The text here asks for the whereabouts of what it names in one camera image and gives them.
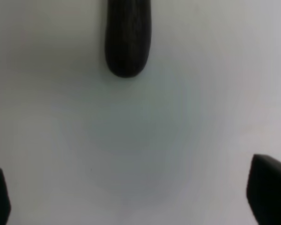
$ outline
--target white surface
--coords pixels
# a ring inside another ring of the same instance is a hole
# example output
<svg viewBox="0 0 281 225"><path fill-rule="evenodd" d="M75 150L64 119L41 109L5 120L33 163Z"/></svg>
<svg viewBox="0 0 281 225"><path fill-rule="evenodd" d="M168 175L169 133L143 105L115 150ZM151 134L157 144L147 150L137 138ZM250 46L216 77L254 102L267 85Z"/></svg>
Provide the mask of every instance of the white surface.
<svg viewBox="0 0 281 225"><path fill-rule="evenodd" d="M281 160L281 0L152 0L150 59L106 69L106 2L0 0L10 225L256 224L253 153Z"/></svg>

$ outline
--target white background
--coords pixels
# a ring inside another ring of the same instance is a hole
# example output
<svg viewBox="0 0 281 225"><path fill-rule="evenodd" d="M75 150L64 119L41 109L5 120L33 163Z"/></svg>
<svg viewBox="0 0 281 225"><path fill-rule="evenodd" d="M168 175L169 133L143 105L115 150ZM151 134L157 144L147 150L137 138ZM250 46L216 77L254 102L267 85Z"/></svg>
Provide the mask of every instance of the white background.
<svg viewBox="0 0 281 225"><path fill-rule="evenodd" d="M281 160L281 0L152 0L148 64L104 62L105 0L0 0L9 225L255 225Z"/></svg>

